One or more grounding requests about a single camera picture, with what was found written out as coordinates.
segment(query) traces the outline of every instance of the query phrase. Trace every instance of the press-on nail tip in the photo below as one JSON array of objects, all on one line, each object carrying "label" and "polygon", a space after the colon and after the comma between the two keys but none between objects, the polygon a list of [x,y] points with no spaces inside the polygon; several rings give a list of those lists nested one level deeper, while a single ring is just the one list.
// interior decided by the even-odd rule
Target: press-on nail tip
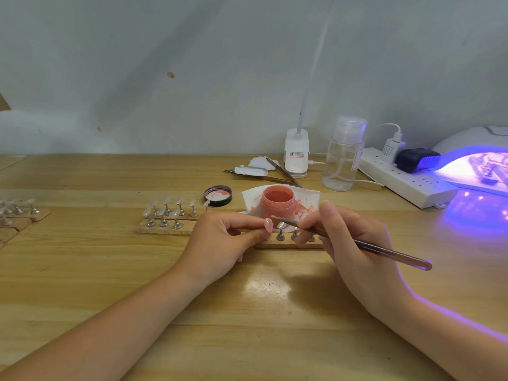
[{"label": "press-on nail tip", "polygon": [[265,219],[265,229],[269,233],[271,233],[273,230],[273,221],[270,218]]}]

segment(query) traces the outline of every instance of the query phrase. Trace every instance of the white power strip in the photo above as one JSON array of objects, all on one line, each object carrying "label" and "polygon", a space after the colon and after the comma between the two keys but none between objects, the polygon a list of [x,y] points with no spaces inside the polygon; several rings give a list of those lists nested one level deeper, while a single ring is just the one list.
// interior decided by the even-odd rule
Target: white power strip
[{"label": "white power strip", "polygon": [[381,155],[382,152],[376,148],[364,149],[360,168],[414,205],[420,208],[444,208],[455,197],[457,188],[436,178],[430,171],[408,174],[382,161]]}]

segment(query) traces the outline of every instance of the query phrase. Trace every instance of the uv nail lamp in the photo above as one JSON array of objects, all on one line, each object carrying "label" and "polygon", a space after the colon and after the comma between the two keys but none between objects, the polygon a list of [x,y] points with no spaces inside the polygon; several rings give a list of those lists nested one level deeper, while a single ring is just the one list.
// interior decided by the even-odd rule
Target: uv nail lamp
[{"label": "uv nail lamp", "polygon": [[433,148],[436,177],[457,186],[508,197],[508,127],[473,127]]}]

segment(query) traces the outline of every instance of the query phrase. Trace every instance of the clear plastic bottle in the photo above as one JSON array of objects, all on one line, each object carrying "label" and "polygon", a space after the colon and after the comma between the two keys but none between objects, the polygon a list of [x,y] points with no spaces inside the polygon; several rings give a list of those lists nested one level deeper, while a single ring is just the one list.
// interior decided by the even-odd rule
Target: clear plastic bottle
[{"label": "clear plastic bottle", "polygon": [[347,191],[355,180],[363,152],[363,134],[367,121],[340,116],[328,146],[321,183],[330,190]]}]

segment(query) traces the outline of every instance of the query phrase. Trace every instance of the pink powder jar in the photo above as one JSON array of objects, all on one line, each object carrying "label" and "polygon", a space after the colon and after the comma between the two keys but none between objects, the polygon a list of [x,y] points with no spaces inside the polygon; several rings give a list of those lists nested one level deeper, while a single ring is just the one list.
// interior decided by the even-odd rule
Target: pink powder jar
[{"label": "pink powder jar", "polygon": [[275,215],[293,219],[295,216],[295,193],[286,186],[267,187],[261,195],[260,210],[262,218]]}]

